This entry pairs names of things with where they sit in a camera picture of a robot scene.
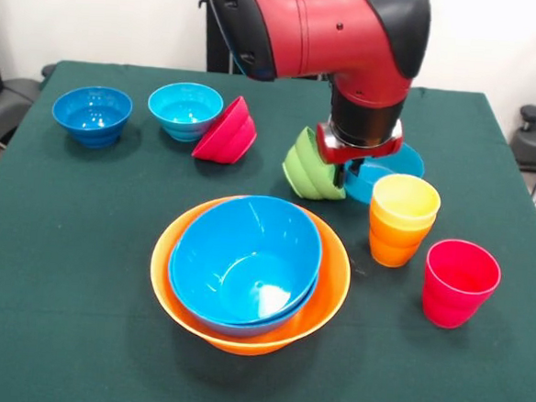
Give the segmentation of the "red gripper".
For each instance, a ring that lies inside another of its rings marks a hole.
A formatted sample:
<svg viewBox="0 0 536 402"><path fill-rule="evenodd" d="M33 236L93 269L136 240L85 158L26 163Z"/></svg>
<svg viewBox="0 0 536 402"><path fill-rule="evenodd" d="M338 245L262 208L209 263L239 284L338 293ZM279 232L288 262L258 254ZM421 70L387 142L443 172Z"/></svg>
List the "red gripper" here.
<svg viewBox="0 0 536 402"><path fill-rule="evenodd" d="M355 147L337 138L329 121L318 123L316 142L320 159L328 164L336 164L334 170L334 186L342 188L346 181L346 162L351 161L350 172L358 175L366 157L385 157L397 153L404 143L404 130L401 120L396 122L390 138L378 146Z"/></svg>

